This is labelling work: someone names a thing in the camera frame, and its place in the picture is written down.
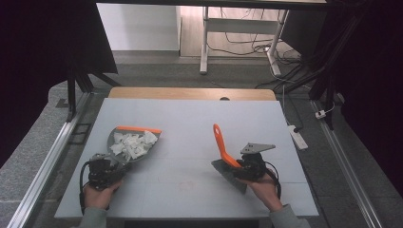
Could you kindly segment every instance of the sleeve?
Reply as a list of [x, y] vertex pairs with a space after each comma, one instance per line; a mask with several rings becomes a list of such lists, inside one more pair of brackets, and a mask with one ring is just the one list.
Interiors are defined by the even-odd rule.
[[80, 225], [75, 228], [106, 228], [106, 210], [87, 207]]
[[271, 212], [270, 220], [276, 228], [310, 228], [308, 221], [304, 218], [297, 218], [291, 205], [286, 204], [280, 211]]

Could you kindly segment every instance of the human hand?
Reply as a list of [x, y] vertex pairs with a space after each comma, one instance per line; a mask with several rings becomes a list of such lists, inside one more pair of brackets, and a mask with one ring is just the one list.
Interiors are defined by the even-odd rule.
[[85, 205], [86, 207], [96, 207], [100, 209], [106, 209], [112, 199], [112, 194], [121, 186], [122, 180], [117, 181], [112, 186], [98, 191], [95, 188], [89, 186], [84, 188]]
[[247, 184], [271, 212], [282, 209], [282, 203], [276, 192], [276, 183], [268, 174], [264, 174], [258, 181], [241, 179], [238, 181]]

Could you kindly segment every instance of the orange brush handle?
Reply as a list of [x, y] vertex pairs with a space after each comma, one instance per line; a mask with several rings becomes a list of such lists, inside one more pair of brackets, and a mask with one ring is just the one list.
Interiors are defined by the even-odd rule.
[[214, 136], [216, 137], [217, 145], [219, 146], [222, 160], [225, 161], [225, 163], [231, 165], [232, 167], [241, 168], [240, 164], [226, 152], [224, 139], [222, 138], [220, 127], [216, 123], [214, 123], [213, 125], [213, 130], [214, 130]]
[[132, 130], [132, 131], [145, 131], [146, 130], [146, 131], [156, 133], [156, 134], [161, 134], [161, 132], [162, 132], [160, 129], [152, 129], [152, 128], [138, 127], [138, 126], [126, 126], [126, 125], [117, 126], [116, 129]]

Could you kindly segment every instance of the black curtain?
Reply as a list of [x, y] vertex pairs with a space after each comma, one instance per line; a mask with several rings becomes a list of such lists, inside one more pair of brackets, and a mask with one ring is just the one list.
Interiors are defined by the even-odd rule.
[[95, 2], [0, 3], [1, 165], [48, 103], [51, 87], [82, 73], [117, 73]]
[[397, 0], [373, 1], [339, 58], [336, 90], [346, 121], [403, 196], [401, 9]]

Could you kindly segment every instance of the crumpled paper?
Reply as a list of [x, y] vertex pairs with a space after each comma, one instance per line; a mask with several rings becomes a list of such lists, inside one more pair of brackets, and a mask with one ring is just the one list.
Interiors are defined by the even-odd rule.
[[123, 153], [123, 157], [127, 162], [130, 159], [135, 160], [145, 155], [158, 138], [150, 131], [145, 131], [143, 135], [139, 134], [122, 134], [115, 132], [113, 134], [115, 143], [110, 149], [115, 155]]

